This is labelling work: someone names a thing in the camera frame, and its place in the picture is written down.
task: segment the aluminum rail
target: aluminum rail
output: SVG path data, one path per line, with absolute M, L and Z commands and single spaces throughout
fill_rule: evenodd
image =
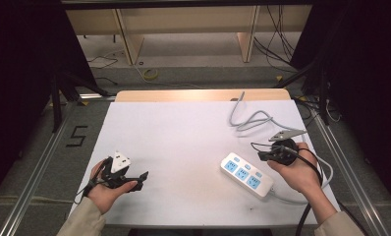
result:
M 69 102 L 65 109 L 65 118 L 60 126 L 60 128 L 52 134 L 48 144 L 45 147 L 44 152 L 42 153 L 38 163 L 36 164 L 32 174 L 29 177 L 27 185 L 22 191 L 21 195 L 18 198 L 18 201 L 15 203 L 12 211 L 5 220 L 2 230 L 0 231 L 0 236 L 11 236 L 15 235 L 16 230 L 21 223 L 25 212 L 28 209 L 30 200 L 33 194 L 36 191 L 37 186 L 39 185 L 40 180 L 42 179 L 43 173 L 48 166 L 50 159 L 52 158 L 56 147 L 58 146 L 59 141 L 61 140 L 62 135 L 67 127 L 67 122 L 73 113 L 75 108 L 74 102 Z
M 352 195 L 361 209 L 363 217 L 365 218 L 370 230 L 374 235 L 390 235 L 385 227 L 385 224 L 382 222 L 379 212 L 364 190 L 364 187 L 356 176 L 352 166 L 349 164 L 348 158 L 340 148 L 339 143 L 331 132 L 330 127 L 326 126 L 319 116 L 316 116 L 316 123 L 318 129 L 323 135 L 324 140 L 327 142 L 327 145 L 330 148 L 330 151 L 333 154 L 340 171 L 345 177 L 346 183 L 348 184 Z

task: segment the wire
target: wire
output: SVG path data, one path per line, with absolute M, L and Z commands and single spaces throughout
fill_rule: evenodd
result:
M 137 69 L 138 73 L 140 73 L 140 77 L 143 79 L 143 81 L 147 84 L 154 84 L 154 85 L 162 85 L 162 86 L 170 86 L 170 87 L 181 87 L 181 86 L 190 86 L 190 87 L 194 87 L 194 88 L 197 88 L 197 89 L 210 89 L 210 88 L 206 88 L 206 87 L 200 87 L 200 86 L 196 86 L 196 85 L 192 85 L 192 84 L 168 84 L 168 83 L 160 83 L 160 82 L 150 82 L 148 81 L 145 76 L 142 74 L 142 72 L 135 66 L 133 65 L 135 69 Z
M 303 117 L 303 115 L 300 113 L 301 114 L 301 118 L 303 120 L 306 120 L 306 119 L 310 118 L 311 117 L 311 111 L 310 111 L 309 107 L 306 104 L 302 103 L 302 102 L 298 102 L 296 100 L 294 100 L 294 101 L 296 102 L 297 105 L 305 107 L 307 109 L 307 111 L 308 111 L 308 116 L 306 116 L 306 117 Z
M 315 120 L 315 118 L 316 118 L 318 115 L 319 115 L 319 113 L 316 113 L 316 114 L 312 117 L 312 119 L 311 119 L 310 121 L 308 121 L 308 123 L 306 124 L 306 127 L 308 127 L 309 124 L 311 124 L 311 122 L 313 122 L 313 121 Z
M 285 72 L 289 72 L 289 73 L 295 73 L 295 72 L 292 72 L 292 71 L 288 71 L 288 70 L 283 70 L 283 69 L 277 68 L 277 67 L 275 67 L 274 65 L 272 65 L 272 63 L 269 61 L 269 57 L 270 57 L 270 58 L 273 58 L 273 59 L 280 60 L 280 61 L 282 61 L 282 62 L 284 62 L 284 63 L 286 63 L 286 64 L 288 64 L 288 65 L 291 66 L 291 64 L 290 64 L 290 62 L 289 62 L 290 59 L 289 59 L 289 57 L 287 56 L 287 53 L 286 53 L 286 56 L 287 56 L 287 58 L 289 59 L 288 61 L 285 60 L 285 59 L 283 59 L 282 57 L 278 56 L 277 54 L 275 54 L 275 53 L 273 53 L 272 51 L 269 50 L 270 45 L 271 45 L 271 43 L 272 43 L 272 40 L 273 40 L 273 38 L 275 37 L 275 34 L 278 32 L 278 34 L 280 35 L 281 38 L 282 38 L 283 35 L 279 33 L 280 30 L 279 30 L 278 27 L 275 25 L 275 22 L 274 22 L 274 20 L 273 20 L 272 14 L 270 13 L 270 10 L 269 10 L 269 6 L 267 6 L 267 9 L 268 9 L 269 16 L 271 17 L 272 22 L 273 22 L 273 24 L 274 24 L 275 31 L 274 31 L 274 33 L 272 34 L 272 37 L 271 37 L 271 39 L 269 40 L 268 46 L 267 46 L 267 47 L 263 46 L 263 45 L 257 40 L 257 38 L 255 38 L 255 42 L 257 42 L 258 44 L 260 44 L 261 47 L 262 47 L 263 49 L 266 50 L 266 52 L 263 52 L 263 51 L 260 50 L 260 48 L 259 48 L 259 51 L 262 52 L 263 54 L 265 54 L 265 56 L 266 56 L 266 61 L 268 62 L 268 64 L 269 64 L 271 67 L 273 67 L 273 68 L 275 68 L 275 69 L 277 69 L 277 70 L 281 70 L 281 71 L 285 71 Z M 280 23 L 281 23 L 281 11 L 279 12 L 279 15 L 280 15 L 280 21 L 278 21 L 278 25 L 280 25 Z M 284 48 L 284 52 L 285 52 L 285 51 L 286 51 L 286 48 L 285 48 L 284 40 L 283 40 L 283 48 Z
M 254 37 L 253 39 L 254 39 L 254 45 L 257 47 L 257 49 L 259 49 L 260 52 L 262 52 L 263 54 L 265 54 L 266 56 L 268 56 L 272 59 L 279 60 L 279 61 L 282 61 L 282 62 L 290 65 L 289 61 L 286 61 L 285 59 L 280 57 L 278 54 L 271 51 L 268 47 L 265 47 L 262 43 L 259 42 L 259 40 L 256 37 Z
M 266 6 L 269 17 L 271 18 L 272 24 L 275 27 L 275 33 L 278 33 L 279 37 L 281 38 L 282 47 L 284 49 L 285 55 L 288 58 L 288 60 L 291 60 L 291 57 L 293 55 L 292 50 L 294 48 L 291 46 L 291 44 L 288 42 L 285 33 L 283 31 L 283 25 L 284 25 L 284 6 L 279 5 L 278 6 L 278 23 L 275 23 L 274 17 L 272 16 L 272 13 L 269 9 L 269 5 Z
M 291 128 L 291 127 L 279 124 L 266 111 L 263 111 L 263 110 L 256 111 L 245 122 L 234 123 L 232 121 L 233 120 L 233 114 L 235 113 L 235 110 L 238 107 L 239 102 L 244 98 L 244 96 L 245 96 L 245 92 L 242 91 L 241 96 L 239 97 L 239 99 L 235 103 L 235 106 L 232 109 L 232 113 L 229 116 L 229 124 L 230 124 L 230 126 L 236 127 L 237 131 L 246 131 L 246 130 L 249 130 L 249 129 L 254 128 L 256 126 L 265 124 L 265 123 L 267 123 L 269 121 L 274 123 L 275 125 L 281 127 L 281 128 L 287 129 L 287 130 L 299 130 L 299 129 L 295 129 L 295 128 Z M 258 114 L 264 114 L 266 116 L 266 118 L 264 118 L 264 119 L 254 119 L 254 117 L 256 115 L 258 115 Z
M 327 111 L 328 117 L 330 117 L 330 119 L 331 119 L 332 121 L 334 121 L 334 122 L 339 122 L 340 119 L 342 118 L 342 115 L 340 114 L 339 117 L 338 117 L 337 119 L 334 119 L 334 118 L 331 116 L 330 111 L 328 110 L 328 104 L 329 104 L 329 103 L 330 103 L 330 100 L 327 99 L 327 102 L 326 102 L 326 111 Z
M 111 63 L 109 63 L 109 64 L 106 64 L 105 66 L 102 66 L 102 67 L 90 67 L 90 68 L 103 69 L 103 68 L 106 68 L 106 67 L 111 66 L 111 65 L 115 64 L 116 62 L 118 62 L 118 59 L 116 59 L 116 58 L 108 58 L 108 57 L 105 57 L 105 56 L 97 56 L 97 57 L 95 57 L 94 59 L 89 60 L 89 61 L 87 61 L 87 62 L 93 62 L 93 61 L 96 60 L 97 58 L 103 58 L 103 59 L 107 59 L 107 60 L 112 60 L 113 62 L 111 62 Z
M 338 200 L 336 199 L 337 204 L 339 204 L 340 208 L 345 211 L 345 213 L 354 221 L 354 223 L 358 226 L 358 228 L 361 230 L 363 235 L 369 235 L 367 231 L 364 229 L 364 227 L 361 225 L 361 223 L 355 218 L 355 216 Z
M 308 152 L 310 152 L 315 158 L 316 158 L 316 155 L 310 151 L 309 149 L 306 149 L 306 148 L 300 148 L 300 150 L 307 150 Z M 322 174 L 320 174 L 318 172 L 318 170 L 315 168 L 315 166 L 313 164 L 311 164 L 308 160 L 306 160 L 305 158 L 303 158 L 302 156 L 298 155 L 297 158 L 299 158 L 300 160 L 304 161 L 309 167 L 311 167 L 315 173 L 317 174 L 318 176 L 318 180 L 320 182 L 320 186 L 322 187 L 322 184 L 323 184 L 323 177 L 322 177 Z M 299 225 L 297 226 L 297 230 L 296 230 L 296 236 L 300 236 L 301 235 L 301 231 L 303 229 L 303 226 L 304 226 L 304 223 L 306 222 L 306 218 L 309 214 L 309 211 L 311 210 L 311 205 L 310 204 L 307 204 L 304 212 L 303 212 L 303 215 L 302 217 L 300 218 L 300 222 L 299 222 Z
M 107 158 L 107 159 L 103 160 L 103 162 L 101 162 L 100 166 L 98 166 L 97 171 L 94 173 L 94 176 L 91 179 L 89 179 L 87 185 L 85 185 L 85 187 L 82 188 L 76 194 L 76 197 L 77 197 L 81 192 L 83 192 L 83 195 L 82 195 L 82 198 L 80 199 L 80 201 L 79 202 L 74 201 L 74 203 L 76 205 L 78 205 L 82 201 L 83 197 L 86 197 L 88 195 L 88 193 L 91 191 L 92 188 L 94 188 L 94 186 L 96 186 L 98 184 L 105 183 L 105 181 L 98 181 L 97 177 L 98 177 L 98 174 L 100 173 L 100 171 L 104 168 L 104 166 L 107 164 L 108 161 L 109 161 L 109 159 Z
M 109 78 L 107 78 L 107 77 L 97 77 L 97 78 L 95 78 L 96 80 L 106 80 L 106 81 L 109 81 L 109 82 L 111 82 L 113 85 L 118 85 L 118 83 L 116 83 L 116 82 L 114 82 L 114 81 L 112 81 L 112 80 L 110 80 Z

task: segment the white power strip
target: white power strip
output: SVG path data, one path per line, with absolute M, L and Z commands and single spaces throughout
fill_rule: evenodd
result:
M 220 166 L 225 174 L 261 200 L 273 186 L 271 177 L 232 152 L 222 160 Z

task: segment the right hand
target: right hand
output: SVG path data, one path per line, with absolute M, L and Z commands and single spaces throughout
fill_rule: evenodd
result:
M 308 145 L 306 143 L 298 143 L 297 145 L 299 149 L 308 149 Z M 317 160 L 309 151 L 300 150 L 299 155 L 308 160 L 314 166 L 317 165 Z M 268 160 L 267 163 L 269 167 L 278 172 L 284 178 L 291 188 L 304 195 L 307 195 L 316 188 L 320 189 L 317 174 L 313 169 L 298 158 L 289 166 L 280 164 L 273 160 Z

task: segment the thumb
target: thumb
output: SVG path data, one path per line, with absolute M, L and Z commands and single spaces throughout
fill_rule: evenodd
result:
M 266 163 L 268 163 L 268 165 L 269 165 L 269 167 L 271 167 L 271 169 L 275 170 L 278 173 L 280 173 L 282 168 L 284 168 L 284 165 L 282 165 L 274 160 L 268 160 L 268 161 L 266 161 Z
M 138 181 L 134 180 L 134 181 L 131 181 L 131 182 L 128 182 L 128 183 L 125 183 L 124 185 L 120 186 L 119 188 L 117 189 L 114 189 L 113 190 L 113 193 L 115 193 L 115 197 L 118 198 L 120 197 L 121 195 L 125 194 L 125 193 L 128 193 L 129 191 L 131 191 L 133 189 L 133 187 L 138 183 Z

